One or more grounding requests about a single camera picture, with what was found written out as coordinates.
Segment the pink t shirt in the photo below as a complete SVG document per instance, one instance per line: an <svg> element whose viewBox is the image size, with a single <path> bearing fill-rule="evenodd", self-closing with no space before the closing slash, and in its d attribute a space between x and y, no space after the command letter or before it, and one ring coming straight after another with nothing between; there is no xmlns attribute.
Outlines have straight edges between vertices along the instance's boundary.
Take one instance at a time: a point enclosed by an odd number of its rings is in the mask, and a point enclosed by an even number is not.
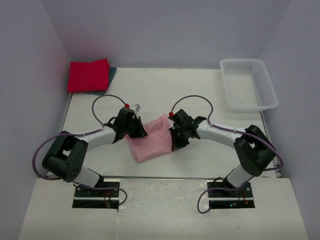
<svg viewBox="0 0 320 240"><path fill-rule="evenodd" d="M166 114L143 125L147 136L131 138L125 136L134 160L142 163L172 152L171 123Z"/></svg>

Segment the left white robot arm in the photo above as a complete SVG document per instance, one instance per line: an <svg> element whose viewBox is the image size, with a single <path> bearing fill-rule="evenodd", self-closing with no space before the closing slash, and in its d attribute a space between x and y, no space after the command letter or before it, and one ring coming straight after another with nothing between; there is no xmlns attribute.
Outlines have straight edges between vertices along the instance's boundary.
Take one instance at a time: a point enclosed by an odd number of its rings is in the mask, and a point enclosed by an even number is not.
<svg viewBox="0 0 320 240"><path fill-rule="evenodd" d="M42 160L42 167L67 183L73 182L90 190L102 190L102 187L98 187L102 176L83 166L86 153L115 144L125 136L135 139L146 137L148 134L139 116L140 108L138 104L123 107L102 128L89 133L77 135L61 132Z"/></svg>

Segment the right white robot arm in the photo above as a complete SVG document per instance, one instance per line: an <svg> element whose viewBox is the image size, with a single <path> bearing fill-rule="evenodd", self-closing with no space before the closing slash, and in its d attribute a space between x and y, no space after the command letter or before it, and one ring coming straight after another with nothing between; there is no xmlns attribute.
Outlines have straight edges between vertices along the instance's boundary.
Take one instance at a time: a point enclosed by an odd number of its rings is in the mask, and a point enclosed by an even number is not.
<svg viewBox="0 0 320 240"><path fill-rule="evenodd" d="M190 144L189 139L209 140L235 150L239 165L224 179L226 188L239 188L254 177L269 171L269 164L276 157L275 149L256 125L242 130L210 124L203 116L192 118L183 109L169 113L173 126L169 129L172 151Z"/></svg>

